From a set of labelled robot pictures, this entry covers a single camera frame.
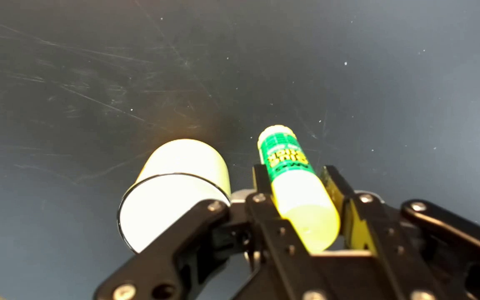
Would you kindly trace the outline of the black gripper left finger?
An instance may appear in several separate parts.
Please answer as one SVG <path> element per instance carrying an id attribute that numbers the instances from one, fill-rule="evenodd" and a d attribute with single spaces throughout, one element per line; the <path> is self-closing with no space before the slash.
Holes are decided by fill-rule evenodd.
<path id="1" fill-rule="evenodd" d="M 270 179 L 263 166 L 251 169 L 255 196 L 248 201 L 260 234 L 260 267 L 248 284 L 248 296 L 256 300 L 303 300 L 305 247 L 291 224 L 281 219 L 271 202 Z"/>

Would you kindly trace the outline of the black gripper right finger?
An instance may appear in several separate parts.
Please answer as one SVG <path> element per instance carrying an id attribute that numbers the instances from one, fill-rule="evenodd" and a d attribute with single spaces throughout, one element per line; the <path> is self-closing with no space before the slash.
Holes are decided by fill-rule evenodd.
<path id="1" fill-rule="evenodd" d="M 368 252 L 381 269 L 395 300 L 411 300 L 418 287 L 415 252 L 401 232 L 398 217 L 391 217 L 370 192 L 355 192 L 331 166 L 323 169 L 323 184 L 341 214 L 345 247 Z"/>

